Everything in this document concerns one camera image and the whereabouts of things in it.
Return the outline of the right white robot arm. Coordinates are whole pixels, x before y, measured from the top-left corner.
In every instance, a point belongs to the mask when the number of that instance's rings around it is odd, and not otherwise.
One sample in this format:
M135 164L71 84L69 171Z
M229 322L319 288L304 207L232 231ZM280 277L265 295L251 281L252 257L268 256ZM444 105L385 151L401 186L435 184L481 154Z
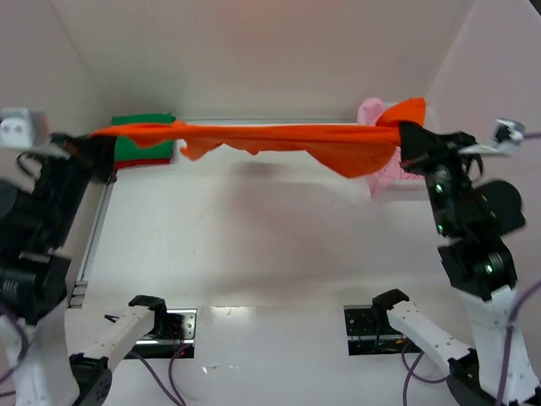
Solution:
M504 180L475 185L469 176L473 163L515 153L529 133L501 119L488 144L409 122L400 124L399 134L402 168L424 178L435 226L448 239L438 252L466 311L473 344L443 331L398 289L373 299L378 327L400 332L430 357L460 405L539 404L540 380L518 324L531 292L518 292L514 260L503 242L526 224L522 197Z

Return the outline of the orange t shirt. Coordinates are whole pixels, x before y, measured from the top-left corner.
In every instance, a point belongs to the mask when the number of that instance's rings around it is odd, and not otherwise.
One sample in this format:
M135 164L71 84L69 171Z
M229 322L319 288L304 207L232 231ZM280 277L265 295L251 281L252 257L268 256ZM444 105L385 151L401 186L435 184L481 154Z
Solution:
M358 178L382 169L401 145L399 123L424 125L426 101L410 98L390 107L374 126L359 124L289 124L226 126L173 123L131 123L91 133L92 137L126 137L140 148L182 140L181 153L197 161L220 146L251 155L274 151L305 151L344 178Z

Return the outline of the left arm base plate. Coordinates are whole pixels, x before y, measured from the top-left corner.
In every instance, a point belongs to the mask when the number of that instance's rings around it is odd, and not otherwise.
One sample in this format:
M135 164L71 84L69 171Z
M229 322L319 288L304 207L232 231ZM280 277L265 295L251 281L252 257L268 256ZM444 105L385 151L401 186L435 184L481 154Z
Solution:
M197 315L196 309L169 309L165 329L143 336L132 350L145 359L170 359L182 348L178 358L192 359Z

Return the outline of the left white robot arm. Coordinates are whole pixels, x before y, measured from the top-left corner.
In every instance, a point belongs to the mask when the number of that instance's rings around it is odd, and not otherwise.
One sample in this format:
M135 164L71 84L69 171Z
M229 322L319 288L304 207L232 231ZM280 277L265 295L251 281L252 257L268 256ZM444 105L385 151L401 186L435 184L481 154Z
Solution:
M116 141L54 134L31 191L1 182L1 336L19 405L101 405L118 364L143 336L165 324L163 299L139 295L88 348L68 351L65 315L69 258L63 246L88 185L115 178Z

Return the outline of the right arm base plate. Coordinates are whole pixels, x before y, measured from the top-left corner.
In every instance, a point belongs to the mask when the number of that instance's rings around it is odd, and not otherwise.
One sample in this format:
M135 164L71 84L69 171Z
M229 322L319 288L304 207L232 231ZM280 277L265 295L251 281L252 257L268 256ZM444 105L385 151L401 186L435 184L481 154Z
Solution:
M343 313L350 356L420 352L405 335L381 324L370 305L346 305Z

